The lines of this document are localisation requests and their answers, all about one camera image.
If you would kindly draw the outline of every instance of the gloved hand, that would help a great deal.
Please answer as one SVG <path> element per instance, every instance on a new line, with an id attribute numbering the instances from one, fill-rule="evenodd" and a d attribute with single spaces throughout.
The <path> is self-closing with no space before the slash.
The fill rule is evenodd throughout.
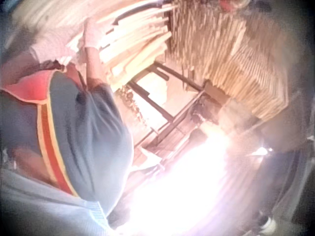
<path id="1" fill-rule="evenodd" d="M 82 27 L 63 27 L 50 30 L 38 37 L 29 51 L 39 63 L 58 60 L 60 64 L 67 65 L 76 52 L 66 45 L 80 31 L 80 28 Z"/>
<path id="2" fill-rule="evenodd" d="M 99 50 L 102 45 L 102 39 L 113 28 L 112 22 L 113 19 L 97 24 L 95 19 L 88 18 L 84 24 L 84 47 Z"/>

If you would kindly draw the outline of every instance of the bundle of sticks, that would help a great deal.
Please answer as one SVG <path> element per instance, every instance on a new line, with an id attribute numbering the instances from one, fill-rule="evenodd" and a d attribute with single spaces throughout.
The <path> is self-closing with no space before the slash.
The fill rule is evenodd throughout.
<path id="1" fill-rule="evenodd" d="M 102 42 L 100 57 L 113 91 L 164 54 L 165 41 L 171 37 L 168 17 L 172 4 L 159 0 L 24 0 L 12 16 L 18 27 L 41 34 L 49 29 L 82 25 L 93 16 L 98 24 L 111 22 L 113 30 Z M 78 50 L 83 29 L 68 46 Z"/>
<path id="2" fill-rule="evenodd" d="M 275 23 L 224 13 L 198 0 L 175 4 L 171 57 L 184 69 L 195 69 L 196 83 L 210 80 L 263 121 L 287 106 L 286 70 L 274 57 L 275 49 L 282 51 L 271 43 L 284 33 Z"/>

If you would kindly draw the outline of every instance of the white glove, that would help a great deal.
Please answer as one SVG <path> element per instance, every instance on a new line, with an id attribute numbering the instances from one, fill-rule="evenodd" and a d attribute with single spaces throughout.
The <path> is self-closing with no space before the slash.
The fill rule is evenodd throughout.
<path id="1" fill-rule="evenodd" d="M 99 50 L 103 37 L 113 28 L 113 19 L 97 24 L 95 19 L 88 18 L 84 24 L 84 47 Z"/>
<path id="2" fill-rule="evenodd" d="M 30 53 L 39 63 L 57 59 L 60 64 L 67 64 L 76 52 L 66 45 L 79 32 L 80 28 L 80 26 L 63 27 L 50 30 L 38 37 L 36 43 L 31 45 Z"/>

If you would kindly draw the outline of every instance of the red stripe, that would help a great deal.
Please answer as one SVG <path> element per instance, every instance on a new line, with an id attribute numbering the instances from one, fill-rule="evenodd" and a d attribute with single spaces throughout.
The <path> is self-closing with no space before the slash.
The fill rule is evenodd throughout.
<path id="1" fill-rule="evenodd" d="M 52 140 L 49 133 L 49 123 L 48 123 L 48 115 L 47 115 L 47 105 L 42 106 L 42 128 L 43 128 L 43 138 L 46 146 L 47 155 L 49 158 L 49 162 L 51 165 L 51 168 L 55 174 L 56 180 L 58 182 L 59 188 L 69 194 L 73 194 L 71 189 L 69 188 L 66 180 L 64 179 L 63 173 L 60 170 L 54 147 L 52 145 Z"/>

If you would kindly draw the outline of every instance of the worker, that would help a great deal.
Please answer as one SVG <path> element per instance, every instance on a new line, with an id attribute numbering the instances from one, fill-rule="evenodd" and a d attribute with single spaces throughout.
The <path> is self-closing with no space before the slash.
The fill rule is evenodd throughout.
<path id="1" fill-rule="evenodd" d="M 133 142 L 103 75 L 103 31 L 86 21 L 86 84 L 72 63 L 41 69 L 72 53 L 71 30 L 46 33 L 1 66 L 1 216 L 10 235 L 111 235 L 106 216 Z"/>

